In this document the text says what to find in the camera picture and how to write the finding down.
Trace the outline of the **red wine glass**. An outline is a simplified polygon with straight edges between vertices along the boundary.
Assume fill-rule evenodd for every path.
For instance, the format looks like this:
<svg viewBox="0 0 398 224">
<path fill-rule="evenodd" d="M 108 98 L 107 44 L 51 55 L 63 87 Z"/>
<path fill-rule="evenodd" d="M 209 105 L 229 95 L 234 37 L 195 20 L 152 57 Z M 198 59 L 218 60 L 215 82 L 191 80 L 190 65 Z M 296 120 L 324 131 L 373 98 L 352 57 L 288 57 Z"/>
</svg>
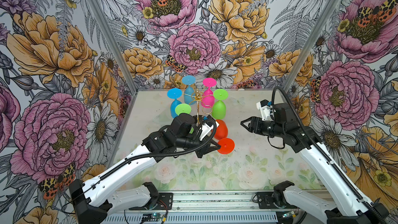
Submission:
<svg viewBox="0 0 398 224">
<path fill-rule="evenodd" d="M 216 122 L 218 126 L 214 138 L 218 141 L 218 145 L 220 145 L 218 152 L 224 155 L 230 154 L 235 148 L 235 143 L 232 139 L 228 138 L 229 131 L 226 123 L 219 119 Z"/>
</svg>

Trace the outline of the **green wine glass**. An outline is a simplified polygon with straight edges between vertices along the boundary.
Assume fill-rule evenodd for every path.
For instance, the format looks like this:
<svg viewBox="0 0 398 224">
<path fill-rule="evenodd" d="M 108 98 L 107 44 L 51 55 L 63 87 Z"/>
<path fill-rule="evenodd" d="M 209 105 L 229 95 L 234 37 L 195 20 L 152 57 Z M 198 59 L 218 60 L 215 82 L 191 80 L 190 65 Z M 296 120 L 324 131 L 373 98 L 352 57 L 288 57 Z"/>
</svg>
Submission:
<svg viewBox="0 0 398 224">
<path fill-rule="evenodd" d="M 214 119 L 223 120 L 227 113 L 227 107 L 224 101 L 229 97 L 229 94 L 225 89 L 217 89 L 214 91 L 213 97 L 216 102 L 212 107 L 212 117 Z"/>
<path fill-rule="evenodd" d="M 177 116 L 174 118 L 172 126 L 177 135 L 185 136 L 189 134 L 194 123 L 194 118 L 190 115 L 191 111 L 191 106 L 188 104 L 179 104 L 175 108 Z"/>
</svg>

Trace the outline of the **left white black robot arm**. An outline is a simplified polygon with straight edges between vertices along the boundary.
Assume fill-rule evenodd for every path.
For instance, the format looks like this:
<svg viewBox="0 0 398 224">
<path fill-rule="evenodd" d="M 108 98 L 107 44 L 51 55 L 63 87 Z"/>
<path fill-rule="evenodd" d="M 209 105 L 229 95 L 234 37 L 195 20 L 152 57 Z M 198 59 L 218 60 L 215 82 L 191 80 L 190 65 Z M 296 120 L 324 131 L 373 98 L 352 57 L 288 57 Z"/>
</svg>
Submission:
<svg viewBox="0 0 398 224">
<path fill-rule="evenodd" d="M 140 146 L 103 173 L 86 181 L 77 179 L 68 189 L 79 224 L 100 224 L 107 216 L 131 208 L 152 209 L 162 205 L 155 185 L 143 183 L 131 193 L 116 191 L 141 171 L 164 158 L 195 153 L 198 158 L 220 149 L 214 141 L 218 122 L 212 117 L 195 118 L 182 113 L 170 125 L 145 138 Z"/>
</svg>

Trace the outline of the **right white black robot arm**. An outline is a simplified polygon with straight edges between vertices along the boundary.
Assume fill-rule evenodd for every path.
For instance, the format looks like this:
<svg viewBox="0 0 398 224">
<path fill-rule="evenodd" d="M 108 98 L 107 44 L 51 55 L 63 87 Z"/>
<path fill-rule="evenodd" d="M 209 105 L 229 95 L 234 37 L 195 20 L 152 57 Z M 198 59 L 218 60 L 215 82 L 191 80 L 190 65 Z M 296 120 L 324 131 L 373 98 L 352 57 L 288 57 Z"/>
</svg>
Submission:
<svg viewBox="0 0 398 224">
<path fill-rule="evenodd" d="M 316 132 L 300 119 L 290 123 L 250 117 L 241 121 L 250 133 L 267 138 L 282 138 L 315 172 L 332 197 L 328 202 L 301 190 L 290 181 L 274 187 L 274 205 L 296 206 L 324 224 L 384 224 L 389 213 L 381 203 L 374 203 L 344 173 L 331 157 Z"/>
</svg>

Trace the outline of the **pink wine glass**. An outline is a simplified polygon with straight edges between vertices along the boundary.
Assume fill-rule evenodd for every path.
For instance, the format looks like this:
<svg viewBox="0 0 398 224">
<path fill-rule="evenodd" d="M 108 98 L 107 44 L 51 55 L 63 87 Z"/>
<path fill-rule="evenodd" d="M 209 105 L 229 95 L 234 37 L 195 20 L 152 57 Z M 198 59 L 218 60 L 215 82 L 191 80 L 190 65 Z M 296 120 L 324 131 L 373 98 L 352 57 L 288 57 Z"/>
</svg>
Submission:
<svg viewBox="0 0 398 224">
<path fill-rule="evenodd" d="M 203 98 L 201 104 L 204 108 L 212 108 L 215 103 L 215 98 L 213 91 L 211 90 L 212 87 L 215 87 L 217 81 L 213 78 L 206 78 L 203 80 L 203 86 L 206 90 L 203 93 Z"/>
</svg>

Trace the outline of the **back light blue wine glass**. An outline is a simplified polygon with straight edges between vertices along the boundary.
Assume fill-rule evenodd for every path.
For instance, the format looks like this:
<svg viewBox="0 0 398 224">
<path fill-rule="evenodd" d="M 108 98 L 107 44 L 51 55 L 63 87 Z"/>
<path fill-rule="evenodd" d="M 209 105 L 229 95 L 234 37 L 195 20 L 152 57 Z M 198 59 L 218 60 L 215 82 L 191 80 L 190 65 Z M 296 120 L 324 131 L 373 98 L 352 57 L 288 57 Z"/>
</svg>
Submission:
<svg viewBox="0 0 398 224">
<path fill-rule="evenodd" d="M 196 78 L 191 75 L 187 75 L 182 78 L 182 83 L 186 85 L 185 91 L 183 93 L 184 102 L 188 105 L 193 105 L 195 103 L 194 100 L 194 93 L 195 90 L 193 89 L 192 85 L 196 82 Z"/>
</svg>

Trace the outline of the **left blue wine glass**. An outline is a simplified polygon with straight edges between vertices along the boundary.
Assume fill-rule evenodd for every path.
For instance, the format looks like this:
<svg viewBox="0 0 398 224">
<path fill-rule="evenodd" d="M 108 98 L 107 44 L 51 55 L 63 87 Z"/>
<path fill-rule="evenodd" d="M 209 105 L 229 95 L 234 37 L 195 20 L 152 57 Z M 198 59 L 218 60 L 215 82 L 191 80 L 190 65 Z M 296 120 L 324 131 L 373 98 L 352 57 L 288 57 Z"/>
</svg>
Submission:
<svg viewBox="0 0 398 224">
<path fill-rule="evenodd" d="M 175 118 L 177 116 L 175 109 L 179 104 L 181 104 L 181 101 L 179 100 L 181 96 L 182 96 L 182 91 L 178 88 L 170 89 L 167 92 L 167 97 L 173 100 L 170 105 L 170 112 L 172 118 Z"/>
</svg>

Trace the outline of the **right green circuit board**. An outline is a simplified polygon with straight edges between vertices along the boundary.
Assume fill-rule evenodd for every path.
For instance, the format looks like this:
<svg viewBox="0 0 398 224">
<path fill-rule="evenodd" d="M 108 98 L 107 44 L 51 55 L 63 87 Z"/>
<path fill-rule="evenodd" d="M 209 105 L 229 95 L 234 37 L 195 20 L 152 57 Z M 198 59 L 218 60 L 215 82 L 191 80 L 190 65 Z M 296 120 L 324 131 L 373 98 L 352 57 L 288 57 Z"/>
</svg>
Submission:
<svg viewBox="0 0 398 224">
<path fill-rule="evenodd" d="M 285 213 L 282 215 L 282 218 L 295 218 L 295 217 L 296 217 L 295 211 L 285 212 Z"/>
</svg>

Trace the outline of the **green circuit board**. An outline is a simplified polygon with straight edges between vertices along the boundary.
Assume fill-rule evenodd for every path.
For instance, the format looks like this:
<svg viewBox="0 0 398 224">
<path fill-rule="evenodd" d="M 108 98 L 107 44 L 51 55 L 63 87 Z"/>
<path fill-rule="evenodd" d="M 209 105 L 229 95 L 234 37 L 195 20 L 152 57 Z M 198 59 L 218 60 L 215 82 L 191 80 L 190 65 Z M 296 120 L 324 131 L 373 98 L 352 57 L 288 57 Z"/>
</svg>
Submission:
<svg viewBox="0 0 398 224">
<path fill-rule="evenodd" d="M 285 212 L 285 213 L 282 215 L 282 218 L 295 218 L 295 217 L 296 217 L 295 211 Z"/>
<path fill-rule="evenodd" d="M 162 223 L 165 222 L 167 219 L 167 214 L 166 213 L 150 213 L 150 214 L 144 214 L 142 216 L 140 224 L 144 224 L 145 222 L 157 222 L 157 221 L 162 221 Z"/>
</svg>

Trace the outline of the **left green circuit board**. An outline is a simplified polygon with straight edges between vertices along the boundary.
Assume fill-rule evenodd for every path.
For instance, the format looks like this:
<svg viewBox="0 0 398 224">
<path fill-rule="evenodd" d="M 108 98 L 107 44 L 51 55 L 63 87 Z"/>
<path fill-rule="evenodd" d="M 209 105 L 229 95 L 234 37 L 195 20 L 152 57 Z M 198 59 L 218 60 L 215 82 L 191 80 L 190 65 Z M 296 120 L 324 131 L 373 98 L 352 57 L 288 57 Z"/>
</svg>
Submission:
<svg viewBox="0 0 398 224">
<path fill-rule="evenodd" d="M 167 214 L 166 213 L 150 213 L 150 214 L 144 214 L 142 216 L 140 224 L 144 224 L 145 222 L 157 222 L 157 221 L 162 221 L 162 223 L 165 222 L 167 219 Z"/>
</svg>

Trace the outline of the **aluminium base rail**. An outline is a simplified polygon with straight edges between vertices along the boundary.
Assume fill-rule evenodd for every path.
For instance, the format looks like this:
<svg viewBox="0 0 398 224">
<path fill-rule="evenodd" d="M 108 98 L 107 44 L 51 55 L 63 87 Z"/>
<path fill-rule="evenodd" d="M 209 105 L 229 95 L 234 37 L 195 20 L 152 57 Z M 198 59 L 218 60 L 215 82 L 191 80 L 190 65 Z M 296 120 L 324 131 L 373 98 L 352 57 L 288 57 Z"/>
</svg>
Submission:
<svg viewBox="0 0 398 224">
<path fill-rule="evenodd" d="M 128 190 L 113 193 L 110 198 L 104 203 L 97 206 L 97 209 L 103 211 L 106 216 L 123 211 L 129 211 L 129 207 L 136 203 L 144 202 L 143 186 Z M 172 194 L 173 196 L 167 200 L 170 205 L 169 212 L 172 211 L 236 211 L 238 209 L 265 209 L 267 211 L 287 211 L 289 209 L 302 209 L 308 213 L 312 213 L 319 209 L 335 209 L 336 204 L 331 199 L 323 199 L 325 192 L 314 191 L 307 192 L 304 190 L 295 190 L 293 192 L 292 200 L 288 201 L 289 205 L 285 208 L 276 208 L 275 206 L 265 206 L 258 203 L 257 194 L 270 197 L 272 191 L 177 191 L 177 192 L 159 192 L 162 195 Z M 149 211 L 162 210 L 160 208 L 149 209 Z"/>
</svg>

